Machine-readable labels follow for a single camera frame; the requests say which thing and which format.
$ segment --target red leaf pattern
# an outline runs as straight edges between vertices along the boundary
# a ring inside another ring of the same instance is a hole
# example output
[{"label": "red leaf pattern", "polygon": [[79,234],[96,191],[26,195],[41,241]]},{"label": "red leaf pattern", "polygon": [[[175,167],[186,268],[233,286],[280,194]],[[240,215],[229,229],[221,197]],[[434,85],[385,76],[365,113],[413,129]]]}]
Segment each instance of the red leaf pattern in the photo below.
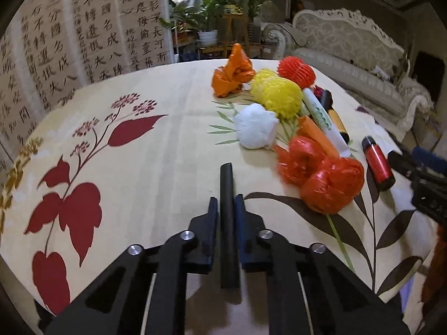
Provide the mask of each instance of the red leaf pattern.
[{"label": "red leaf pattern", "polygon": [[95,184],[82,183],[65,198],[60,210],[60,228],[70,228],[70,238],[79,255],[79,266],[92,246],[94,227],[99,228],[101,224],[100,200],[101,194]]},{"label": "red leaf pattern", "polygon": [[111,108],[116,109],[106,117],[104,122],[110,121],[105,130],[98,134],[97,124],[99,119],[94,118],[91,121],[84,122],[81,127],[75,130],[73,136],[83,137],[92,131],[95,135],[95,143],[89,153],[86,148],[89,147],[88,141],[78,144],[70,156],[78,157],[77,170],[70,180],[70,165],[60,157],[56,166],[45,173],[39,182],[39,187],[43,182],[49,188],[61,183],[67,183],[68,187],[62,197],[56,192],[50,192],[42,197],[42,201],[34,209],[25,234],[39,232],[45,224],[53,222],[51,230],[45,244],[44,252],[36,252],[33,257],[32,272],[33,282],[42,297],[47,308],[55,315],[58,315],[70,303],[70,288],[66,279],[66,266],[57,252],[48,255],[48,240],[51,236],[55,220],[59,219],[59,225],[62,231],[66,227],[70,229],[70,238],[72,245],[79,255],[79,266],[82,265],[89,248],[93,243],[94,228],[99,228],[102,220],[102,209],[100,207],[101,194],[97,186],[93,183],[81,183],[76,186],[71,194],[67,195],[74,179],[79,174],[85,164],[107,146],[118,147],[125,145],[146,132],[152,130],[154,124],[163,116],[144,117],[139,119],[129,119],[122,121],[113,129],[107,144],[101,142],[106,140],[106,132],[115,121],[121,121],[129,116],[138,116],[152,111],[156,102],[146,100],[143,103],[133,107],[131,113],[118,119],[120,111],[127,105],[134,103],[139,99],[139,95],[133,93],[121,97],[112,104]]},{"label": "red leaf pattern", "polygon": [[29,232],[37,233],[39,232],[44,224],[52,222],[59,213],[62,206],[62,199],[56,192],[51,192],[44,195],[43,200],[37,205],[31,214],[30,221],[26,227],[25,233]]},{"label": "red leaf pattern", "polygon": [[66,280],[66,267],[57,252],[48,257],[36,252],[33,257],[33,282],[45,305],[55,315],[59,315],[70,303],[70,288]]},{"label": "red leaf pattern", "polygon": [[153,129],[154,124],[166,115],[129,119],[115,127],[109,138],[109,146],[125,145]]},{"label": "red leaf pattern", "polygon": [[62,156],[60,157],[57,165],[48,170],[48,172],[43,176],[37,187],[39,187],[44,181],[49,188],[61,183],[70,183],[70,165],[62,160]]}]

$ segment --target red pompom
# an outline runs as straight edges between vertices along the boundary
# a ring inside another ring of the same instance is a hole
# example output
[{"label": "red pompom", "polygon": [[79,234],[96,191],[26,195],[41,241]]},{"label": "red pompom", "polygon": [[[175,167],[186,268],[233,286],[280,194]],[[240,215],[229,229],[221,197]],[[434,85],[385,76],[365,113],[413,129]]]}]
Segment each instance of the red pompom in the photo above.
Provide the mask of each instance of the red pompom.
[{"label": "red pompom", "polygon": [[320,99],[321,96],[323,95],[323,88],[319,87],[319,86],[315,86],[313,89],[313,94]]},{"label": "red pompom", "polygon": [[279,62],[278,75],[295,82],[301,89],[309,88],[317,78],[313,69],[297,57],[285,57]]},{"label": "red pompom", "polygon": [[301,186],[300,196],[316,212],[337,214],[360,193],[364,180],[357,160],[328,157]]},{"label": "red pompom", "polygon": [[276,146],[278,171],[290,183],[301,186],[326,158],[321,146],[315,141],[294,136],[289,143],[289,151]]}]

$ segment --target black rod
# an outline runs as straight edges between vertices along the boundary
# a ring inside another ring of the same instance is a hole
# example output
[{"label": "black rod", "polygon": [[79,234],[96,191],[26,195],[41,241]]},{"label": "black rod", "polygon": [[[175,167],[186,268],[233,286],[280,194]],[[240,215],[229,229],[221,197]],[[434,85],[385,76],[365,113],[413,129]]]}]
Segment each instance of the black rod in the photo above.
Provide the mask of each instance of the black rod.
[{"label": "black rod", "polygon": [[229,162],[220,167],[220,287],[239,286],[233,168]]}]

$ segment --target yellow pompom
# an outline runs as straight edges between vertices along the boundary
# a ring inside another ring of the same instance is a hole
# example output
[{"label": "yellow pompom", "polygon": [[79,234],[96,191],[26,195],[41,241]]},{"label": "yellow pompom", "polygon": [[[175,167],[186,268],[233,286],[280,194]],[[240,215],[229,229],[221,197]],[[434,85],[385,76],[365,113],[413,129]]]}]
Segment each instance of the yellow pompom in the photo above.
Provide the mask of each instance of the yellow pompom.
[{"label": "yellow pompom", "polygon": [[262,86],[266,79],[278,77],[278,75],[270,69],[261,69],[256,72],[256,75],[251,81],[250,93],[257,102],[261,102]]},{"label": "yellow pompom", "polygon": [[251,94],[276,116],[291,119],[301,110],[303,93],[298,84],[280,78],[269,69],[261,69],[251,83]]}]

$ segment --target black cap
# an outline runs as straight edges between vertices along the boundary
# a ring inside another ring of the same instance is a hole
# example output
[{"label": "black cap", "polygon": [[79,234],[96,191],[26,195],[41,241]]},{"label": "black cap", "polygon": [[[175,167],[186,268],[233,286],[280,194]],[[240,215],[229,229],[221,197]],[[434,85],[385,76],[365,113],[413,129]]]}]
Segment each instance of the black cap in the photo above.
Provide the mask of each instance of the black cap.
[{"label": "black cap", "polygon": [[366,136],[362,141],[362,148],[365,151],[371,145],[377,145],[371,136]]},{"label": "black cap", "polygon": [[332,100],[332,94],[328,90],[323,90],[323,93],[321,94],[321,97],[318,98],[318,100],[320,101],[325,111],[331,109],[332,104],[334,103],[334,101]]}]

